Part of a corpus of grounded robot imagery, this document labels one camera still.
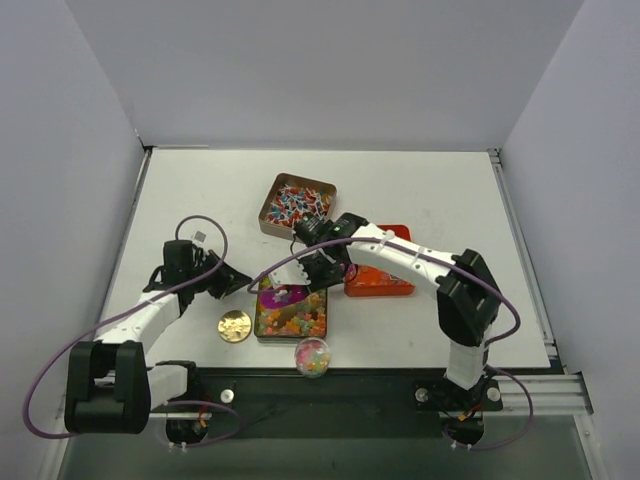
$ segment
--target screw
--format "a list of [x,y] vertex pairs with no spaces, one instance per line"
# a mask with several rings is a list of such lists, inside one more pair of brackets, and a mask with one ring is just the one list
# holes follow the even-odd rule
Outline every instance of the screw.
[[429,400],[429,391],[426,388],[419,388],[416,390],[416,400],[420,403],[424,403]]
[[231,390],[230,388],[226,388],[220,393],[220,401],[222,403],[233,402],[233,397],[234,397],[233,390]]
[[500,400],[500,390],[496,387],[491,387],[487,390],[487,398],[492,402],[497,402]]

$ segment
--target white wall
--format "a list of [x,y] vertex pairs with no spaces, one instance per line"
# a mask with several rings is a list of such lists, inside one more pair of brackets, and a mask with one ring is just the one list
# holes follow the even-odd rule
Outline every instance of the white wall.
[[560,354],[615,478],[640,470],[640,2],[587,0],[504,148]]
[[145,144],[502,146],[582,0],[67,0]]
[[[46,358],[95,322],[142,149],[63,0],[0,2],[0,476],[35,478],[22,425]],[[50,429],[60,365],[34,417]]]

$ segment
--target clear ball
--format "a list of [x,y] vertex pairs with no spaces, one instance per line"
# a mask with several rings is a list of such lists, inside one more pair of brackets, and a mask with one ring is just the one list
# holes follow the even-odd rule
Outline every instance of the clear ball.
[[296,368],[305,377],[324,375],[329,368],[330,358],[329,345],[320,338],[305,338],[296,347]]

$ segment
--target white tabletop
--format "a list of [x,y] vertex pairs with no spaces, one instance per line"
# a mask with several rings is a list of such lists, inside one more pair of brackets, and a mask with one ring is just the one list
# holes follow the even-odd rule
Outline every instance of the white tabletop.
[[[264,235],[258,211],[281,172],[338,188],[333,218],[352,212],[373,223],[406,224],[413,241],[437,250],[480,252],[502,292],[520,311],[522,328],[492,345],[499,367],[548,367],[542,334],[511,229],[486,153],[216,151],[156,149],[144,179],[131,230],[115,275],[106,314],[138,299],[162,246],[191,214],[214,217],[225,228],[227,262],[255,276],[288,256],[289,242]],[[192,221],[183,238],[200,230],[220,251],[214,227]],[[241,290],[224,300],[196,297],[147,356],[147,363],[193,360],[200,367],[293,367],[292,345],[264,345],[251,335],[225,343],[217,332],[222,314],[239,309],[252,318],[255,297]],[[409,297],[351,298],[342,286],[329,294],[327,342],[332,368],[446,367],[449,340],[440,331],[435,300],[426,291]],[[493,333],[513,318],[502,307]]]

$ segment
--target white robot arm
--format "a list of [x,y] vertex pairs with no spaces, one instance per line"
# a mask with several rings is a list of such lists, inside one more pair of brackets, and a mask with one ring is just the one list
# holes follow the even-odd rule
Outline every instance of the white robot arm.
[[[345,266],[359,264],[435,291],[440,328],[451,340],[447,378],[464,390],[478,384],[486,364],[488,331],[500,302],[448,265],[456,265],[497,290],[479,254],[466,250],[458,256],[426,249],[352,214],[342,215],[335,223],[305,217],[295,233],[307,246],[330,245],[274,271],[271,280],[275,285],[303,286],[301,292],[306,296],[342,283]],[[369,242],[349,242],[356,237]],[[422,254],[443,264],[427,261]],[[65,425],[70,432],[139,433],[150,411],[166,401],[185,393],[203,398],[193,362],[162,362],[149,369],[145,355],[196,293],[208,291],[222,298],[251,279],[223,264],[210,277],[158,298],[161,292],[211,270],[219,260],[188,240],[166,242],[163,255],[164,264],[154,271],[139,299],[139,304],[148,305],[95,341],[79,342],[71,349],[65,404]]]
[[[451,340],[446,376],[465,390],[478,383],[486,365],[485,343],[500,302],[445,265],[456,265],[498,290],[479,254],[466,250],[454,255],[427,249],[349,213],[335,223],[305,217],[296,225],[295,233],[307,246],[348,238],[378,242],[342,242],[323,248],[274,271],[270,276],[274,285],[304,285],[307,292],[316,291],[341,283],[345,265],[356,264],[375,267],[433,292],[438,301],[440,327]],[[421,254],[440,259],[443,265],[427,261]]]
[[69,356],[65,426],[74,433],[139,433],[149,412],[189,393],[202,398],[195,363],[162,362],[148,368],[145,355],[166,328],[182,316],[196,293],[222,298],[251,279],[222,264],[175,293],[163,292],[201,277],[220,260],[189,240],[166,242],[164,264],[144,289],[138,305],[147,304],[95,341],[79,342]]

